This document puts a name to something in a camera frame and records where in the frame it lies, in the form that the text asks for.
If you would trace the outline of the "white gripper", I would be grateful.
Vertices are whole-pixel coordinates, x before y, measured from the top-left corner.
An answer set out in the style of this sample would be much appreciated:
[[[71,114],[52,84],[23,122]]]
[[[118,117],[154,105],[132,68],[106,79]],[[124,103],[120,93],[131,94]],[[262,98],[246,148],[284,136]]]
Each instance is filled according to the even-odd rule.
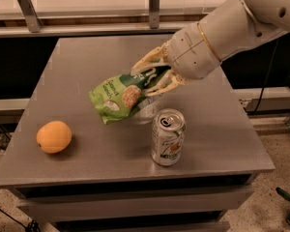
[[[152,97],[185,85],[186,79],[203,79],[220,63],[201,25],[194,22],[176,32],[167,43],[148,52],[131,68],[130,74],[170,64],[176,72],[167,71],[153,87],[144,91],[146,97]]]

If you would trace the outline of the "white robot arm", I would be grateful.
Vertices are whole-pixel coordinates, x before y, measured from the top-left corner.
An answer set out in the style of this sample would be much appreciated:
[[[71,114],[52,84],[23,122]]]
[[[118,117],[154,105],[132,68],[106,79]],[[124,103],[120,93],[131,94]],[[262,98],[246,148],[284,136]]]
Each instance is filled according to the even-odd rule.
[[[226,0],[147,53],[130,73],[168,66],[164,77],[145,92],[148,97],[159,95],[203,79],[231,56],[286,33],[290,33],[290,0]]]

